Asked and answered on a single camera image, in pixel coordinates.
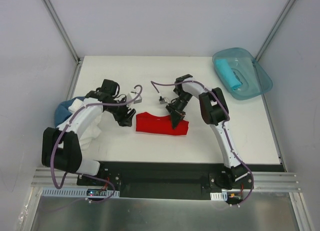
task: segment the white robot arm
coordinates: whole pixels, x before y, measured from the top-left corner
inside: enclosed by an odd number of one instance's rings
[[[196,97],[200,103],[202,119],[213,130],[222,152],[225,175],[217,181],[217,185],[230,189],[234,182],[248,175],[248,170],[240,162],[241,157],[235,148],[229,130],[228,114],[226,115],[226,112],[229,111],[221,89],[204,88],[190,74],[177,78],[175,84],[177,85],[173,91],[179,97],[174,103],[169,103],[166,106],[170,113],[172,128],[175,129],[185,117],[186,113],[183,109],[187,106],[191,97]],[[217,104],[208,90],[215,94],[223,108]]]
[[[96,160],[82,157],[79,139],[96,117],[104,111],[113,114],[115,121],[120,126],[132,126],[132,118],[136,110],[131,109],[132,103],[127,104],[126,101],[127,99],[134,100],[133,103],[137,104],[142,101],[142,98],[134,89],[125,98],[119,99],[119,90],[118,83],[105,79],[101,87],[97,88],[96,91],[90,91],[85,96],[83,105],[66,121],[57,128],[48,127],[43,132],[42,164],[47,167],[51,166],[51,156],[55,143],[59,135],[64,132],[55,152],[54,168],[68,173],[97,175],[101,164]]]

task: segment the teal plastic tray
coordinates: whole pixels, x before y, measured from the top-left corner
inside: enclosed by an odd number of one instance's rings
[[[217,60],[227,60],[241,86],[232,89],[216,67]],[[212,57],[214,70],[229,93],[237,100],[248,100],[272,89],[273,83],[256,59],[245,49],[234,47],[217,52]]]

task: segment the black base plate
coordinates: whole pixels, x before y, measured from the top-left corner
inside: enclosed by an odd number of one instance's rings
[[[214,180],[224,170],[222,163],[102,162],[107,177],[123,198],[210,200],[210,193],[221,189]],[[253,172],[284,172],[281,164],[249,164]],[[250,175],[236,182],[234,189],[251,188]],[[79,186],[99,186],[89,178],[77,180]]]

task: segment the white table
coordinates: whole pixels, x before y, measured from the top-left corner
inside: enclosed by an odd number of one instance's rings
[[[279,164],[262,98],[234,99],[217,77],[211,57],[86,56],[74,97],[96,90],[104,79],[119,83],[121,94],[141,84],[143,101],[132,106],[137,114],[149,112],[166,116],[166,105],[159,104],[159,96],[150,81],[172,84],[186,74],[193,75],[207,87],[222,89],[231,117],[230,132],[246,163]],[[161,93],[170,100],[177,97],[173,88],[159,86]],[[186,136],[136,132],[136,117],[132,127],[120,127],[113,116],[105,112],[99,124],[102,133],[83,156],[99,161],[222,163],[218,142],[202,120],[198,99],[193,97],[184,111],[185,120],[189,121]]]

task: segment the red cloth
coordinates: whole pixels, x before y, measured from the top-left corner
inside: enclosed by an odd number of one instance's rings
[[[151,134],[162,135],[186,135],[188,132],[189,122],[182,120],[178,126],[173,129],[171,125],[170,115],[164,117],[157,117],[148,112],[139,113],[136,116],[137,132],[145,132]]]

